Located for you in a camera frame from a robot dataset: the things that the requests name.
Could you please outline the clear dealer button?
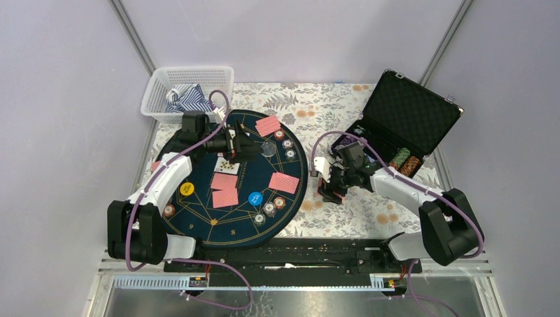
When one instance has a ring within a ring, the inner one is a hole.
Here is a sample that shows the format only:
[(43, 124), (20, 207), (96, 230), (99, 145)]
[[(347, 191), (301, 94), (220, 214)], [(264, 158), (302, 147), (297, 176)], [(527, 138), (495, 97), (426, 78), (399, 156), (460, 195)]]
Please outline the clear dealer button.
[(272, 141), (264, 141), (261, 145), (262, 156), (265, 158), (274, 157), (277, 154), (277, 145)]

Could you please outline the dealt red card top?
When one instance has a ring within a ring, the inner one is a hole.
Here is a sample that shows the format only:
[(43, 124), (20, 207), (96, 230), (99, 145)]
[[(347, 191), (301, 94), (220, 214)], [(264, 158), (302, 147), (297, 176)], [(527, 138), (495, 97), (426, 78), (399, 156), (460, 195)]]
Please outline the dealt red card top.
[(277, 116), (268, 116), (256, 121), (256, 130), (261, 137), (266, 137), (281, 129)]

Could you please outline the dealt red cards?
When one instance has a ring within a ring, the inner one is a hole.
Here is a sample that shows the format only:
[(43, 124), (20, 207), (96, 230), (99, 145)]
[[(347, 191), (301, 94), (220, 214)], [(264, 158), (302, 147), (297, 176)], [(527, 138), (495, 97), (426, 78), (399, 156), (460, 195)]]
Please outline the dealt red cards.
[(288, 174), (274, 172), (271, 175), (268, 188), (277, 190), (288, 194), (295, 194), (299, 185), (300, 179)]

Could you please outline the yellow big blind button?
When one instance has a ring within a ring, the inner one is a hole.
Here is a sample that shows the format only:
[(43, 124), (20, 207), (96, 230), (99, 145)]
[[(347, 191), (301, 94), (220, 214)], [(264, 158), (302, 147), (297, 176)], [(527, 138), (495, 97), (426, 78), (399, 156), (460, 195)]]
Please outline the yellow big blind button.
[(181, 196), (188, 197), (191, 196), (195, 191), (195, 186), (191, 182), (184, 182), (179, 187), (179, 192)]

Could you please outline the blue ten chip stack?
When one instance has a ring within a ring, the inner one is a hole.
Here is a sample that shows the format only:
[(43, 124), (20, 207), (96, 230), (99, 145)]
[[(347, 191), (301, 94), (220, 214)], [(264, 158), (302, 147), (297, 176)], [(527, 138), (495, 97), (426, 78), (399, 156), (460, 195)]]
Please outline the blue ten chip stack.
[(263, 206), (263, 213), (266, 217), (274, 217), (276, 210), (276, 205), (273, 202), (268, 202)]

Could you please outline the red white chip stack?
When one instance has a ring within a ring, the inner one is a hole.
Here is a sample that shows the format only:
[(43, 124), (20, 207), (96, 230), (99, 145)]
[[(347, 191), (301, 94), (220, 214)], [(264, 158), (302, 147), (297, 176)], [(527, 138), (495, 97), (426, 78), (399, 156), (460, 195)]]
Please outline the red white chip stack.
[(276, 197), (273, 203), (276, 209), (283, 209), (286, 206), (286, 201), (283, 197)]

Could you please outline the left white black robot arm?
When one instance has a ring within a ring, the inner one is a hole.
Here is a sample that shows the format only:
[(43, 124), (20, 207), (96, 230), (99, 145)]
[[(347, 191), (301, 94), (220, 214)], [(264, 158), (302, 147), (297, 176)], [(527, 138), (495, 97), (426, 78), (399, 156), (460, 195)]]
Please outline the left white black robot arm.
[(208, 153), (220, 153), (231, 163), (248, 162), (263, 149), (243, 131), (240, 122), (226, 121), (210, 129), (209, 116), (185, 112), (182, 126), (162, 150), (160, 163), (145, 184), (107, 209), (107, 249), (111, 258), (124, 260), (130, 271), (137, 262), (156, 265), (178, 260), (188, 271), (201, 269), (205, 254), (190, 236), (168, 234), (164, 208), (196, 163)]

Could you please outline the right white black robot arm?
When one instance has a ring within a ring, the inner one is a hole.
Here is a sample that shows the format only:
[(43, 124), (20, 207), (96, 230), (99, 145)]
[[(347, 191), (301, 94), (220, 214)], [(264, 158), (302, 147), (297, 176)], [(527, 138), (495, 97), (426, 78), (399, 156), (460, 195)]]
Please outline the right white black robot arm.
[(427, 188), (393, 167), (372, 162), (358, 142), (340, 148), (333, 158), (314, 157), (312, 165), (324, 201), (341, 204), (349, 189), (356, 187), (387, 197), (418, 216), (418, 232), (396, 234), (382, 242), (378, 261), (385, 271), (395, 272), (405, 261), (419, 258), (446, 266), (482, 251), (482, 231), (460, 190)]

